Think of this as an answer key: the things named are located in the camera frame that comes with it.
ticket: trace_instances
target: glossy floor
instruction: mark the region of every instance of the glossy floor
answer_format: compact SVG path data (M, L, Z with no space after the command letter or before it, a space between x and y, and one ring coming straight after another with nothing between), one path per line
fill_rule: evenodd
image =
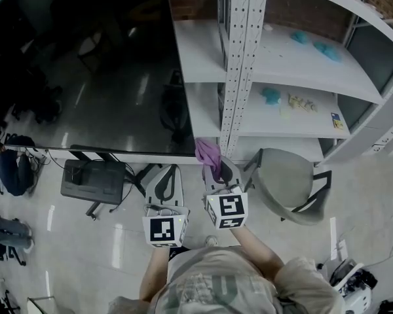
M136 164L136 169L144 165ZM190 208L185 245L198 247L214 234L220 245L235 244L230 232L215 231L203 210L204 185L200 166L180 166L185 204ZM331 252L329 218L358 262L372 264L387 258L393 244L393 156L380 153L334 166L333 186L323 223L304 227L280 219L250 193L247 226L284 261L305 255L323 262ZM26 313L26 298L54 295L75 313L106 313L116 296L136 298L151 248L141 224L143 197L133 188L119 210L100 210L99 220L84 215L90 203L60 194L62 169L46 166L31 196L0 196L3 217L26 221L36 246L28 265L0 262L0 288L10 290Z

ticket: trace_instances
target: person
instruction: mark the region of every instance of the person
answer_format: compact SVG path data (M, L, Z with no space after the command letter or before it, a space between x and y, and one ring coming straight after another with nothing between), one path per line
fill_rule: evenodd
M0 143L0 179L7 192L13 196L23 195L34 182L28 156L24 152L7 150Z
M0 217L0 244L21 248L28 254L34 246L32 230L27 224Z
M154 248L139 300L118 297L109 314L345 313L313 261L284 264L246 226L230 231L240 246L218 247L210 236L202 249Z

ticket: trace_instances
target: perforated metal post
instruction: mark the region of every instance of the perforated metal post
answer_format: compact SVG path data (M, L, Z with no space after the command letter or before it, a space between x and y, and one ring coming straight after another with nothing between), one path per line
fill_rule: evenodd
M229 144L234 105L242 70L249 0L223 0L223 2L219 0L219 4L224 4L223 17L219 15L218 26L224 66L227 71L223 86L225 97L219 144L222 155L225 155Z
M230 159L233 159L232 156L238 140L240 123L252 87L253 66L255 64L256 52L261 41L266 2L267 0L249 0L248 23L244 43L244 59L226 153L226 157Z

